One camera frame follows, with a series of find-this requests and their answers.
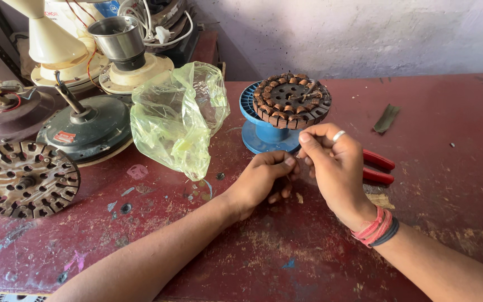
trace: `red thread bracelet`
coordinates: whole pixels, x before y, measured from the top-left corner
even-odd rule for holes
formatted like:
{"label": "red thread bracelet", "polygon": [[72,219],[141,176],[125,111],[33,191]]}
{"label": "red thread bracelet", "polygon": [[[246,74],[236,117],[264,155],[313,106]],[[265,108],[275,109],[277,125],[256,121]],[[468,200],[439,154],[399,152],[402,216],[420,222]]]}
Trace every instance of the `red thread bracelet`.
{"label": "red thread bracelet", "polygon": [[365,221],[364,223],[370,223],[365,229],[358,232],[350,230],[353,236],[359,240],[361,243],[369,248],[372,248],[370,244],[378,240],[385,232],[389,229],[392,224],[392,213],[388,209],[382,209],[380,206],[376,205],[377,218],[376,220],[370,222]]}

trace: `workbench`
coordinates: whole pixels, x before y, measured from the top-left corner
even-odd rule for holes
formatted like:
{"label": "workbench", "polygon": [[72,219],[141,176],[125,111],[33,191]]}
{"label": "workbench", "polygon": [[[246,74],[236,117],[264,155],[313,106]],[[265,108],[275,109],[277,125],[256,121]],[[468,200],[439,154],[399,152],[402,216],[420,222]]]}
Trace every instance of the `workbench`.
{"label": "workbench", "polygon": [[[325,122],[396,162],[393,184],[364,185],[371,199],[483,263],[483,74],[321,82],[333,98]],[[0,216],[0,292],[50,294],[80,270],[225,191],[254,156],[242,143],[245,119],[238,105],[250,84],[226,82],[231,114],[211,139],[203,181],[189,181],[131,145],[81,168],[81,188],[68,209],[34,220]],[[389,103],[402,108],[380,135],[372,127]],[[135,165],[141,166],[129,173]],[[157,299],[428,301],[352,238],[303,172],[306,179],[294,183],[292,197],[264,202],[225,230]]]}

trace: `white wall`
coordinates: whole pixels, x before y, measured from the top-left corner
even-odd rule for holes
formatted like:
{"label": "white wall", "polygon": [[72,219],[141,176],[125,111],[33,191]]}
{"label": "white wall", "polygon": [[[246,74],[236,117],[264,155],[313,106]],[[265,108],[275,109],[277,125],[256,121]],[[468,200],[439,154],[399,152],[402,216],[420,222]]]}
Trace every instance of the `white wall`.
{"label": "white wall", "polygon": [[193,0],[227,79],[483,72],[483,0]]}

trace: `blue plastic spool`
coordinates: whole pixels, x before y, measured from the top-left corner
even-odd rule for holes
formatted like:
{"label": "blue plastic spool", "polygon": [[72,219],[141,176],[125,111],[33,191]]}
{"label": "blue plastic spool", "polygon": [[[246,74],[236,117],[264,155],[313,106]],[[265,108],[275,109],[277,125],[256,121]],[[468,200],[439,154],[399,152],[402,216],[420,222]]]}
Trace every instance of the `blue plastic spool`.
{"label": "blue plastic spool", "polygon": [[241,139],[254,154],[284,150],[293,153],[299,150],[299,130],[279,129],[263,121],[253,108],[253,92],[258,84],[245,88],[240,96],[240,110],[247,119],[242,127]]}

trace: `silver ring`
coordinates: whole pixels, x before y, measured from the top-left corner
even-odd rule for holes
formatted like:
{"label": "silver ring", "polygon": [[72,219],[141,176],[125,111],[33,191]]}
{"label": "silver ring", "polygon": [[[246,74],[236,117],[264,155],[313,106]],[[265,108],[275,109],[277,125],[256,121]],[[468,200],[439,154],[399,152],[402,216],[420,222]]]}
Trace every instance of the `silver ring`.
{"label": "silver ring", "polygon": [[335,134],[335,136],[333,136],[333,143],[337,143],[337,140],[339,139],[339,137],[342,136],[342,134],[344,134],[345,131],[344,130],[340,130],[339,132],[337,132],[337,134]]}

